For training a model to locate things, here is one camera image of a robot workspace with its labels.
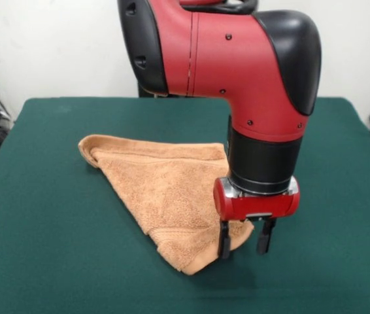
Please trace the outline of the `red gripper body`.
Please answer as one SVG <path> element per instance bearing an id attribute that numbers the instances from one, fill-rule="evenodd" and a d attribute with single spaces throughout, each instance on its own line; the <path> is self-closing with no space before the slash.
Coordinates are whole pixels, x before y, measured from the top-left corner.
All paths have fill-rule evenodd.
<path id="1" fill-rule="evenodd" d="M 286 191 L 272 196 L 247 194 L 235 188 L 229 178 L 217 178 L 213 188 L 214 204 L 222 221 L 247 218 L 282 218 L 293 215 L 300 202 L 295 177 Z"/>

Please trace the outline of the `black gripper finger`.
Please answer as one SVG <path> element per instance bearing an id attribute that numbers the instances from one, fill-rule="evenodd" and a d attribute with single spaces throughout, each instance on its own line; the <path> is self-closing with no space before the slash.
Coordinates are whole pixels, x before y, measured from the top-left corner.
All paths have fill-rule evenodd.
<path id="1" fill-rule="evenodd" d="M 220 234 L 218 243 L 218 257 L 221 259 L 229 258 L 231 251 L 231 238 L 229 235 L 229 222 L 220 221 Z"/>
<path id="2" fill-rule="evenodd" d="M 276 226 L 277 220 L 275 218 L 269 218 L 263 222 L 262 230 L 258 236 L 257 242 L 257 253 L 266 254 L 269 251 L 273 230 Z"/>

